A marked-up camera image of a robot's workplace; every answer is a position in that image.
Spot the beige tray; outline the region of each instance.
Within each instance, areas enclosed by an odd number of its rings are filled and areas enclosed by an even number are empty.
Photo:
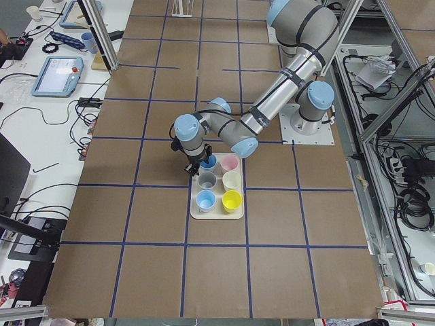
[[[229,154],[229,153],[213,153],[214,156],[216,156],[217,163],[214,170],[214,174],[216,175],[216,185],[212,189],[213,193],[216,196],[216,204],[212,211],[209,212],[200,212],[198,205],[196,205],[196,195],[203,190],[199,184],[198,184],[198,175],[193,176],[192,178],[192,189],[190,192],[190,214],[195,219],[240,219],[245,214],[245,199],[243,196],[243,167],[242,167],[242,160],[240,157],[237,156],[239,159],[239,167],[236,169],[237,172],[240,173],[240,176],[242,177],[242,182],[240,185],[240,188],[237,190],[240,195],[242,195],[242,205],[237,209],[237,211],[233,213],[227,213],[224,210],[224,206],[222,205],[222,196],[225,193],[224,184],[222,183],[222,171],[220,167],[220,161],[221,159]]]

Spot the blue joint cap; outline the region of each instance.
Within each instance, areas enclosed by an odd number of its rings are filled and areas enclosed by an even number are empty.
[[[222,98],[217,97],[214,100],[211,100],[209,103],[213,103],[222,107],[227,113],[231,113],[230,105]]]
[[[269,13],[267,14],[267,24],[269,26],[272,26],[273,22],[275,21],[276,17],[281,13],[282,9],[290,2],[291,0],[274,0],[272,3],[272,7],[269,10]]]
[[[327,110],[334,102],[334,90],[330,84],[316,80],[308,86],[308,99],[319,110]]]
[[[239,141],[231,147],[231,150],[241,158],[247,158],[257,149],[258,141],[255,137],[250,137]]]
[[[198,134],[199,121],[191,114],[183,114],[175,120],[174,129],[180,141],[191,141]]]

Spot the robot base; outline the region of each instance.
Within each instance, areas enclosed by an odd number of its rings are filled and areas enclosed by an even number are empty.
[[[331,126],[329,124],[320,124],[320,129],[310,136],[296,132],[290,124],[291,117],[299,109],[298,104],[287,104],[279,112],[279,124],[281,125],[281,137],[284,144],[302,144],[302,145],[334,145]]]

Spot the white mounting plate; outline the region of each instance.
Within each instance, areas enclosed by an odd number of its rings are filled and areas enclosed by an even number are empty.
[[[319,131],[311,136],[300,134],[290,125],[290,118],[296,110],[299,109],[298,104],[287,104],[279,112],[279,124],[281,126],[281,137],[283,144],[302,144],[302,145],[334,145],[334,137],[332,136],[331,125],[322,124]]]
[[[279,44],[277,40],[277,36],[275,34],[275,29],[267,25],[267,37],[269,38],[269,44]]]

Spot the cup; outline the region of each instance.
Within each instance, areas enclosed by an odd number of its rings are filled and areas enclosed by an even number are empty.
[[[201,164],[200,164],[201,170],[213,172],[215,170],[217,162],[218,162],[218,160],[216,159],[216,157],[214,155],[210,155],[208,163],[206,163],[206,161],[201,162]]]
[[[39,8],[36,5],[31,5],[30,7],[27,7],[26,11],[34,21],[40,22],[42,20]]]
[[[196,195],[196,204],[198,205],[199,211],[209,212],[213,209],[216,203],[215,194],[210,190],[201,190]]]
[[[204,172],[199,175],[198,184],[203,189],[212,189],[217,182],[213,172]]]
[[[222,168],[222,174],[224,175],[228,171],[235,170],[239,166],[239,159],[237,156],[229,154],[222,158],[222,161],[220,161],[220,166]]]
[[[230,190],[222,196],[222,204],[226,212],[233,213],[242,205],[242,196],[238,192]]]
[[[224,184],[225,191],[238,190],[242,184],[242,177],[236,171],[228,171],[222,177],[222,183]]]
[[[420,265],[420,270],[427,275],[435,275],[435,265],[433,263],[424,263]]]
[[[95,42],[94,35],[92,35],[91,32],[82,34],[82,42],[90,53],[96,54],[98,52],[97,43]]]

